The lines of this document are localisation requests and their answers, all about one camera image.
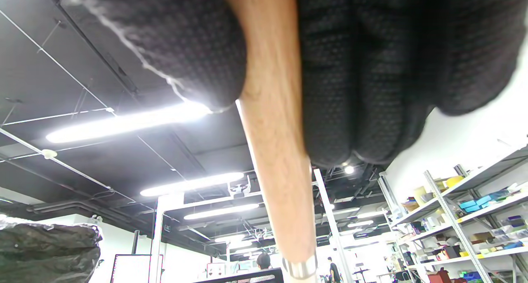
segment black bag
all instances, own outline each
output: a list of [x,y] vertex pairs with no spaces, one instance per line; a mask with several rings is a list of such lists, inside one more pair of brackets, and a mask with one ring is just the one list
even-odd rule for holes
[[0,283],[87,283],[102,240],[95,225],[44,225],[0,217]]

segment shelving unit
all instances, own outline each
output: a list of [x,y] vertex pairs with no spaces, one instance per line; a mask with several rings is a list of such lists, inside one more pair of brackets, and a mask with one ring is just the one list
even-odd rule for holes
[[[521,253],[528,253],[528,247],[518,247],[518,248],[506,249],[506,250],[501,250],[501,251],[487,253],[487,254],[479,254],[477,255],[477,258],[486,259],[486,258],[493,258],[493,257],[500,257],[500,256],[507,256],[507,255],[513,255],[513,254],[521,254]],[[418,266],[435,266],[438,264],[454,264],[455,262],[469,261],[469,260],[471,260],[469,256],[465,256],[465,257],[457,257],[457,258],[441,260],[441,261],[426,262],[425,264],[418,264]]]
[[398,246],[401,246],[403,244],[417,243],[424,238],[435,236],[436,234],[448,230],[454,230],[458,238],[460,239],[460,243],[469,255],[467,257],[459,257],[442,261],[433,261],[424,264],[420,264],[419,262],[417,262],[417,265],[407,267],[409,269],[416,269],[419,267],[435,266],[438,264],[452,264],[462,261],[472,261],[475,268],[483,278],[483,282],[491,283],[492,281],[488,275],[488,271],[481,265],[479,261],[481,259],[493,257],[511,256],[517,268],[519,268],[521,272],[523,272],[525,280],[528,282],[528,266],[525,261],[520,259],[519,256],[519,254],[521,253],[527,253],[528,247],[501,250],[497,252],[487,253],[486,255],[477,255],[473,251],[473,248],[471,247],[471,242],[468,240],[467,236],[464,234],[464,230],[462,229],[462,225],[478,221],[478,218],[480,217],[491,217],[491,215],[494,213],[503,212],[504,210],[527,202],[528,193],[525,192],[510,196],[501,202],[492,204],[487,208],[483,208],[461,218],[456,218],[454,216],[454,213],[451,211],[450,206],[448,205],[448,202],[450,202],[449,199],[457,199],[458,197],[460,197],[460,195],[469,193],[470,191],[475,191],[474,189],[479,189],[485,186],[486,184],[492,182],[500,176],[503,176],[504,174],[507,174],[508,172],[514,170],[515,168],[525,163],[528,163],[528,147],[519,149],[507,155],[506,157],[503,157],[502,159],[496,160],[490,163],[489,165],[479,168],[478,170],[474,170],[473,172],[471,172],[471,174],[466,175],[466,177],[462,181],[457,183],[455,186],[450,187],[449,189],[443,192],[440,192],[438,190],[434,179],[432,178],[430,173],[426,171],[424,175],[426,176],[432,191],[435,193],[435,195],[439,197],[434,197],[432,200],[423,204],[416,210],[413,210],[409,214],[406,214],[401,218],[393,220],[393,222],[390,224],[391,230],[395,231],[396,226],[400,224],[420,221],[423,217],[426,217],[428,214],[431,214],[439,208],[442,208],[444,210],[449,220],[447,221],[447,224],[436,226],[427,232],[409,238],[405,238],[403,240],[398,240]]

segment white pipe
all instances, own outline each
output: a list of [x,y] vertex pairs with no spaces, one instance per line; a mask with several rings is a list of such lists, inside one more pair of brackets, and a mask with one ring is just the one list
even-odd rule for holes
[[347,258],[345,257],[343,246],[341,246],[341,236],[339,234],[337,223],[335,222],[335,217],[330,206],[330,200],[328,199],[328,194],[326,193],[325,183],[323,182],[321,171],[319,169],[315,169],[313,170],[313,174],[315,174],[315,180],[317,180],[317,184],[319,186],[321,200],[323,201],[326,217],[328,218],[328,225],[330,225],[330,231],[332,232],[332,240],[335,241],[335,245],[333,246],[337,248],[337,254],[341,260],[341,267],[345,273],[345,283],[352,283],[354,281],[352,280],[351,272],[349,271],[349,264],[347,264]]

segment ceiling fixture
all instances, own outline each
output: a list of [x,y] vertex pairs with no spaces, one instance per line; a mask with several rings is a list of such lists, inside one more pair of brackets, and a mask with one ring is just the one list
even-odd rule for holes
[[211,111],[203,104],[184,102],[160,110],[115,116],[113,118],[66,127],[48,134],[46,138],[52,143],[65,143],[102,138],[157,125],[186,123],[188,121],[200,119],[210,112]]
[[237,249],[237,248],[245,248],[253,245],[250,241],[238,241],[238,242],[232,242],[229,244],[230,249]]
[[230,183],[237,180],[240,180],[244,177],[243,172],[229,172],[227,174],[221,174],[216,176],[210,176],[200,179],[181,181],[177,183],[162,185],[158,187],[153,187],[151,189],[145,189],[141,191],[143,196],[160,196],[175,192],[188,191],[193,189],[200,189],[204,187]]
[[345,174],[352,174],[354,172],[354,167],[353,166],[346,166],[345,167]]
[[218,210],[207,210],[205,212],[200,213],[194,213],[187,215],[183,217],[185,220],[193,220],[193,219],[199,219],[199,218],[206,218],[206,217],[213,217],[218,215],[224,215],[224,214],[230,214],[230,213],[237,213],[237,212],[243,212],[245,210],[253,210],[259,207],[259,204],[247,204],[242,206],[234,206],[229,208],[221,208]]
[[215,238],[215,243],[226,243],[226,242],[236,242],[242,241],[245,237],[245,234],[237,234],[236,236],[223,236],[221,238]]
[[377,211],[377,212],[362,213],[362,214],[359,214],[359,215],[356,215],[356,216],[353,216],[353,217],[357,217],[357,218],[370,218],[370,217],[375,217],[375,216],[383,215],[383,214],[385,214],[386,212],[387,212],[386,210],[381,210],[381,211]]
[[240,249],[240,250],[234,251],[234,253],[231,253],[230,255],[248,253],[248,252],[253,252],[253,251],[257,251],[257,250],[258,250],[257,247],[247,248],[247,249]]
[[357,226],[364,226],[364,225],[370,225],[374,223],[374,221],[372,220],[368,220],[368,221],[361,221],[361,222],[356,222],[356,223],[350,223],[349,225],[347,225],[348,227],[357,227]]

